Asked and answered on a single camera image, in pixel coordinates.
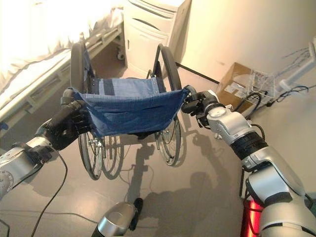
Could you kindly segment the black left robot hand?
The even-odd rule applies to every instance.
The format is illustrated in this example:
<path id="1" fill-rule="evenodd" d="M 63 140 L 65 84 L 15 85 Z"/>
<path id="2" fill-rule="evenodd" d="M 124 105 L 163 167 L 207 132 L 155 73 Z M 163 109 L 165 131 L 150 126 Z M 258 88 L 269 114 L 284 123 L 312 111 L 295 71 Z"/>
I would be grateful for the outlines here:
<path id="1" fill-rule="evenodd" d="M 52 147 L 60 151 L 75 141 L 79 135 L 92 129 L 89 121 L 86 103 L 83 100 L 75 100 L 63 105 L 45 125 L 47 138 Z"/>

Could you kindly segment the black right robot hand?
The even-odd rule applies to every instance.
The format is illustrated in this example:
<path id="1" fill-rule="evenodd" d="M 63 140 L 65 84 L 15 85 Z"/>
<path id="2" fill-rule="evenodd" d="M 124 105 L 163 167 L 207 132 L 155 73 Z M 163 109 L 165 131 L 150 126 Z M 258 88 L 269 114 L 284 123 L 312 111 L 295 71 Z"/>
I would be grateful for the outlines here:
<path id="1" fill-rule="evenodd" d="M 199 127 L 209 126 L 207 114 L 210 110 L 216 107 L 224 107 L 219 102 L 219 99 L 214 91 L 207 90 L 197 92 L 185 99 L 181 107 L 182 112 L 195 116 Z"/>

